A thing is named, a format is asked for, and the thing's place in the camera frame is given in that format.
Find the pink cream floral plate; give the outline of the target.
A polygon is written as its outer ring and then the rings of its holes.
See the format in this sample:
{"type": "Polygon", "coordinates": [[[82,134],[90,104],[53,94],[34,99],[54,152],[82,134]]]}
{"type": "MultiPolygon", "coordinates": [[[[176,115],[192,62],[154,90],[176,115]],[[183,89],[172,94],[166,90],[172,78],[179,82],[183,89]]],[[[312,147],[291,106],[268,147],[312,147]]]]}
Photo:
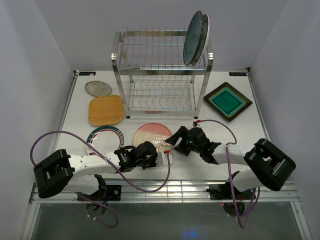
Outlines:
{"type": "Polygon", "coordinates": [[[172,145],[166,143],[165,140],[172,135],[171,130],[167,126],[156,122],[150,122],[137,129],[132,138],[132,145],[137,147],[148,141],[154,145],[158,152],[170,151],[172,145]]]}

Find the white plate green red rim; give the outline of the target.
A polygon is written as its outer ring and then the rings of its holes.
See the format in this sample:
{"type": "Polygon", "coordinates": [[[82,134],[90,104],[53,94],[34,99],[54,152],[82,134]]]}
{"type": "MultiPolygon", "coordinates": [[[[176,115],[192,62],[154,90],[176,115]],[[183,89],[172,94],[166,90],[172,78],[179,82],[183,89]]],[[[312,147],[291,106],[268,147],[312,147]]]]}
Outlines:
{"type": "Polygon", "coordinates": [[[105,156],[123,148],[125,139],[119,128],[106,125],[93,130],[87,137],[86,142],[105,156]]]}

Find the dark blue round plate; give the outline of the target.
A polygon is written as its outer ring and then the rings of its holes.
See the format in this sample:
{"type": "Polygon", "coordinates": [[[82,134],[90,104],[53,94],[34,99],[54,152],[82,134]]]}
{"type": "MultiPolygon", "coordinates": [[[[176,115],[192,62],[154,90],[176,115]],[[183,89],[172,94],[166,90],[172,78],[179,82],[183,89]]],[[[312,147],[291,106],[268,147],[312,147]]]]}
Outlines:
{"type": "Polygon", "coordinates": [[[198,44],[202,35],[203,13],[198,10],[192,17],[183,44],[183,62],[190,65],[197,52],[198,44]]]}

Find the white plate teal lettered rim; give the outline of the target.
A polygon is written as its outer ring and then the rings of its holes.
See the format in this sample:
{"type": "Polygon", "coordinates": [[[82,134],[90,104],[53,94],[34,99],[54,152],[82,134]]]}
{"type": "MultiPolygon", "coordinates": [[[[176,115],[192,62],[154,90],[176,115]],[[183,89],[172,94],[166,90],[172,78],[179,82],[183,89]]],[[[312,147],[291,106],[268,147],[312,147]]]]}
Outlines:
{"type": "Polygon", "coordinates": [[[191,62],[192,66],[195,66],[198,61],[201,59],[204,54],[205,49],[207,48],[210,38],[210,19],[207,14],[203,15],[203,32],[200,37],[200,45],[197,47],[196,53],[191,62]]]}

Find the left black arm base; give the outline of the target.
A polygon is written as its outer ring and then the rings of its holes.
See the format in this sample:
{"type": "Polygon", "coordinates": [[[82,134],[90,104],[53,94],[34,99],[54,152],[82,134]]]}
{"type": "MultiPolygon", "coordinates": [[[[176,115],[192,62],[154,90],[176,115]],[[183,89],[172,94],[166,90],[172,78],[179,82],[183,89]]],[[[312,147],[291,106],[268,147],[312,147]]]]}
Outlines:
{"type": "Polygon", "coordinates": [[[91,195],[82,193],[81,195],[93,201],[120,201],[122,193],[121,185],[107,185],[106,189],[99,189],[91,195]]]}

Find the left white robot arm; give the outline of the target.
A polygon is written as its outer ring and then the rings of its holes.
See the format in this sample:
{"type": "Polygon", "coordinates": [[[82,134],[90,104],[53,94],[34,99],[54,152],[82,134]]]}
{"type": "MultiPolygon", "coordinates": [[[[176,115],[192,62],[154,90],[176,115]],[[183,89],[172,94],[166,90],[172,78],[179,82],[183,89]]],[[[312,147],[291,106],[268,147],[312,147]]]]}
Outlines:
{"type": "Polygon", "coordinates": [[[59,149],[33,168],[38,195],[46,199],[63,191],[80,192],[100,200],[106,195],[106,187],[96,175],[158,167],[158,156],[157,149],[149,141],[137,147],[119,148],[103,157],[73,155],[59,149]]]}

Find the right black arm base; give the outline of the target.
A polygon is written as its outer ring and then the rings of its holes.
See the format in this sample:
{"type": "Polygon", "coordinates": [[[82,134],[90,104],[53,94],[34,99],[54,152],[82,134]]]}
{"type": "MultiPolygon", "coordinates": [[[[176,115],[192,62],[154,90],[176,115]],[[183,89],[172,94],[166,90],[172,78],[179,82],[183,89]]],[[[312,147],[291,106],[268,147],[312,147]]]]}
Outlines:
{"type": "Polygon", "coordinates": [[[230,184],[210,184],[206,189],[210,200],[231,200],[232,192],[230,184]]]}

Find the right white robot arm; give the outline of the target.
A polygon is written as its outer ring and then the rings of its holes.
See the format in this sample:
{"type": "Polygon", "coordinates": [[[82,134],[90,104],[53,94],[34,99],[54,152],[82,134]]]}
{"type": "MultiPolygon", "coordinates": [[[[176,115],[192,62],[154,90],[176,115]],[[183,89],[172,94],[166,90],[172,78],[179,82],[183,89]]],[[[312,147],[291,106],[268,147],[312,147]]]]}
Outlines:
{"type": "Polygon", "coordinates": [[[185,156],[190,152],[199,154],[208,164],[230,162],[248,166],[248,170],[233,173],[232,182],[226,185],[226,194],[232,199],[237,199],[246,190],[259,187],[280,191],[297,167],[289,156],[265,138],[259,139],[248,152],[243,152],[230,150],[221,142],[210,141],[200,127],[187,129],[181,126],[165,142],[185,156]]]}

